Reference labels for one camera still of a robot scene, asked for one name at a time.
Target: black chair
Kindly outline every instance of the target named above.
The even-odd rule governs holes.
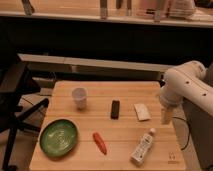
[[[24,120],[41,106],[47,107],[49,101],[44,99],[22,114],[18,116],[15,114],[21,109],[18,104],[22,95],[39,92],[40,87],[32,79],[27,63],[22,62],[11,47],[3,26],[0,19],[0,133],[9,129],[2,169],[15,171],[17,167],[9,165],[9,161],[17,130],[39,132],[39,127],[30,125]]]

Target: paper cup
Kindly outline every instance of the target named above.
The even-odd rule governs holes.
[[[87,105],[87,92],[85,88],[75,88],[72,91],[72,97],[76,104],[77,109],[82,110]]]

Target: bottle cap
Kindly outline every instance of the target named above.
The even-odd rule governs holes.
[[[150,131],[149,131],[149,134],[153,136],[153,135],[155,135],[155,133],[156,133],[156,129],[151,128]]]

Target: dark brown bar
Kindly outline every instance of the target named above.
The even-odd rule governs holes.
[[[116,8],[120,9],[122,6],[123,0],[116,0]]]

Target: red carrot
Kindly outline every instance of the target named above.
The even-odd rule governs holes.
[[[101,138],[100,134],[97,132],[93,133],[93,139],[95,143],[97,144],[98,148],[101,150],[101,152],[106,155],[107,154],[106,145],[103,139]]]

